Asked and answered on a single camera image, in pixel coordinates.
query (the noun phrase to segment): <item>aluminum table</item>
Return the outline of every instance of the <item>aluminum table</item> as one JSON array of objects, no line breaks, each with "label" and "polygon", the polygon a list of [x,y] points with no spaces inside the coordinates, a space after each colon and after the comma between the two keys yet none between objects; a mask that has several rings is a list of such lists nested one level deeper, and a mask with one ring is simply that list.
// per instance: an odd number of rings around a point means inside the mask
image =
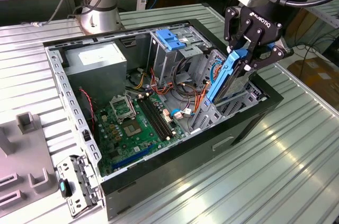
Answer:
[{"label": "aluminum table", "polygon": [[[126,28],[196,18],[222,38],[203,5],[121,13]],[[44,41],[81,36],[74,20],[0,28],[0,122],[40,115],[54,166],[79,148],[58,97]],[[339,114],[280,65],[260,75],[283,97],[251,134],[110,223],[332,223],[339,214]],[[60,191],[0,223],[106,223],[96,207],[73,220]]]}]

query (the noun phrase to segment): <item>blue connector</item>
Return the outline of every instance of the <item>blue connector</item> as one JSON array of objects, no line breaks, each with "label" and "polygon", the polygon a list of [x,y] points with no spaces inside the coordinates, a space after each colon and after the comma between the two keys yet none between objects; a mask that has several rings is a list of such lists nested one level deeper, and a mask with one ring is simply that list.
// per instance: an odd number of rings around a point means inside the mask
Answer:
[{"label": "blue connector", "polygon": [[180,42],[175,34],[168,29],[158,30],[155,33],[170,51],[186,47],[186,44]]},{"label": "blue connector", "polygon": [[137,160],[137,159],[139,159],[139,158],[141,158],[141,157],[144,157],[145,155],[148,155],[149,152],[151,151],[151,149],[152,149],[154,146],[155,146],[155,145],[151,145],[151,146],[147,147],[146,149],[144,149],[144,150],[138,152],[137,154],[134,154],[134,155],[132,155],[132,156],[130,156],[130,157],[128,157],[128,158],[126,158],[126,159],[124,159],[124,160],[118,162],[118,163],[113,164],[113,165],[112,165],[112,170],[114,170],[114,169],[116,169],[116,168],[118,168],[118,167],[122,167],[122,166],[124,166],[124,165],[130,164],[130,163],[133,162],[134,160]]},{"label": "blue connector", "polygon": [[230,75],[232,75],[234,71],[234,67],[237,64],[238,60],[243,59],[247,56],[247,49],[238,49],[232,51],[226,61],[224,62],[218,77],[214,84],[211,85],[211,88],[209,89],[207,93],[207,99],[213,103],[216,96],[218,95],[220,89],[226,84],[228,78]]}]

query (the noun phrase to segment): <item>blue plastic bracket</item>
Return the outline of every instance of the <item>blue plastic bracket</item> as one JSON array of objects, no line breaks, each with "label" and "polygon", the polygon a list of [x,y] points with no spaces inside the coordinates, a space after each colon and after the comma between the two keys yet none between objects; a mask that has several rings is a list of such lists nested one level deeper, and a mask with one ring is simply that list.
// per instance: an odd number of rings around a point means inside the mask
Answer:
[{"label": "blue plastic bracket", "polygon": [[170,51],[186,47],[186,44],[180,42],[176,35],[168,29],[157,30],[155,33]]},{"label": "blue plastic bracket", "polygon": [[229,76],[232,75],[234,67],[237,64],[238,60],[245,58],[247,54],[247,49],[234,50],[229,54],[225,63],[222,65],[217,79],[215,80],[214,84],[212,84],[207,93],[207,99],[211,103],[214,102],[214,99],[218,95],[219,90],[226,84]]}]

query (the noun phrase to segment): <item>white label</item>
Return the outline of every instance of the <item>white label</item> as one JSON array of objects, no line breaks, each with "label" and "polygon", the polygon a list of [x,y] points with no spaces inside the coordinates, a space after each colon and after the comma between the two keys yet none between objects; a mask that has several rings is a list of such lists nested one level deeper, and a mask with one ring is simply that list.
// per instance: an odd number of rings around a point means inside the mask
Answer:
[{"label": "white label", "polygon": [[319,68],[319,65],[314,61],[308,61],[307,64],[308,64],[309,67],[311,67],[313,69]]},{"label": "white label", "polygon": [[318,73],[322,79],[332,79],[327,73]]},{"label": "white label", "polygon": [[103,48],[89,50],[79,53],[79,58],[83,65],[95,64],[100,61],[108,61],[112,59],[112,55],[114,55],[113,49],[110,46],[106,46]]},{"label": "white label", "polygon": [[184,109],[185,114],[191,114],[192,110],[191,109]]}]

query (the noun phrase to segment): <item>red wire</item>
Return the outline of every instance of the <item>red wire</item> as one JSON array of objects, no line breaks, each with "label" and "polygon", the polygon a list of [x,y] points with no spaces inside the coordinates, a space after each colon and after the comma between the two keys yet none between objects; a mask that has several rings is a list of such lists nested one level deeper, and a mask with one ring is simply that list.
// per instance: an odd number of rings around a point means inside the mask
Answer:
[{"label": "red wire", "polygon": [[83,89],[79,89],[83,94],[86,95],[87,97],[87,100],[88,102],[90,103],[90,106],[91,106],[91,116],[92,116],[92,129],[93,129],[93,132],[94,132],[94,112],[93,112],[93,105],[92,105],[92,101],[91,101],[91,98],[90,96],[83,90]]}]

